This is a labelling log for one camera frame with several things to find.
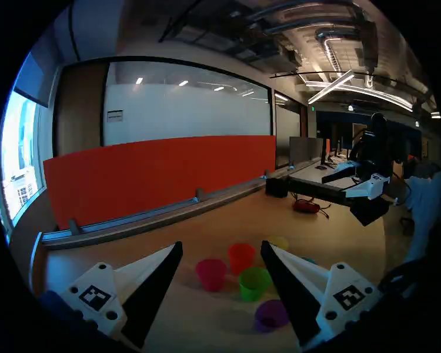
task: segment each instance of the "pink cup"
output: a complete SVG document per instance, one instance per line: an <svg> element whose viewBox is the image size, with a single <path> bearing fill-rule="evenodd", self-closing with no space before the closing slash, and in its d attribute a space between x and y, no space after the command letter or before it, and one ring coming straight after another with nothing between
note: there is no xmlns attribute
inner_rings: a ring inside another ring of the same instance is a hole
<svg viewBox="0 0 441 353"><path fill-rule="evenodd" d="M198 262L196 273L203 288L208 292L219 292L225 283L227 266L219 259L206 259Z"/></svg>

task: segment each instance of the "orange panel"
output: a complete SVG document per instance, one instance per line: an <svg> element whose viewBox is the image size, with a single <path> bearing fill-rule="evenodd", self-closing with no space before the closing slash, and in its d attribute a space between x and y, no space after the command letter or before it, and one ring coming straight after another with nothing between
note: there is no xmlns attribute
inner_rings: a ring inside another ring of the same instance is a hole
<svg viewBox="0 0 441 353"><path fill-rule="evenodd" d="M163 207L275 170L274 136L203 136L107 146L44 161L61 229Z"/></svg>

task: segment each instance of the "sign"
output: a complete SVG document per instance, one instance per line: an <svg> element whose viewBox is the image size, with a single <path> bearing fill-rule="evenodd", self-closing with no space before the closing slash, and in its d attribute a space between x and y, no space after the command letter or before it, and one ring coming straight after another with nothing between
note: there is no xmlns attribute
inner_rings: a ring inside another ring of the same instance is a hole
<svg viewBox="0 0 441 353"><path fill-rule="evenodd" d="M117 122L122 121L122 110L120 111L108 111L106 113L107 122Z"/></svg>

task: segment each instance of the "table surface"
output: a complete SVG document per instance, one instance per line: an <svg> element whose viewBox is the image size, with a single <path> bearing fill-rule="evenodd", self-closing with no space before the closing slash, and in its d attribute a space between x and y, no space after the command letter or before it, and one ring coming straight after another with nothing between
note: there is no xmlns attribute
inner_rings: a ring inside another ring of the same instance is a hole
<svg viewBox="0 0 441 353"><path fill-rule="evenodd" d="M270 334L253 330L257 307L278 295L271 286L258 302L240 299L238 278L228 274L222 292L205 292L196 278L195 266L205 258L228 264L227 249L236 242L256 248L262 240L282 236L291 253L314 259L330 268L344 261L374 283L385 268L385 235L382 219L366 228L347 207L333 204L330 219L321 214L292 211L293 199L267 197L264 191L176 224L133 237L89 247L50 251L46 287L65 288L98 261L114 268L134 262L159 249L183 242L183 258L145 341L145 352L297 352L291 325ZM316 202L327 205L321 200Z"/></svg>
<svg viewBox="0 0 441 353"><path fill-rule="evenodd" d="M345 162L344 159L341 160L340 158L335 158L335 161ZM292 173L290 174L290 176L297 179L304 179L304 180L322 183L322 177L331 174L333 172L333 169L328 167L325 170L316 169L315 167L318 165L320 165L320 161L304 169L301 169L295 173ZM326 185L343 189L343 188L351 187L356 184L350 177L347 177L347 178L334 180L332 182L328 182Z"/></svg>

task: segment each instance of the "orange cup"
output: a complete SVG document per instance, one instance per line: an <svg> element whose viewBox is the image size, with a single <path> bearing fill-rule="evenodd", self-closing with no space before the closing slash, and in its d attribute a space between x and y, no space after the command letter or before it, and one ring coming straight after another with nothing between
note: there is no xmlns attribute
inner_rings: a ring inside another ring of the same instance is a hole
<svg viewBox="0 0 441 353"><path fill-rule="evenodd" d="M239 275L244 269L250 268L255 260L255 248L250 244L233 244L229 248L230 270Z"/></svg>

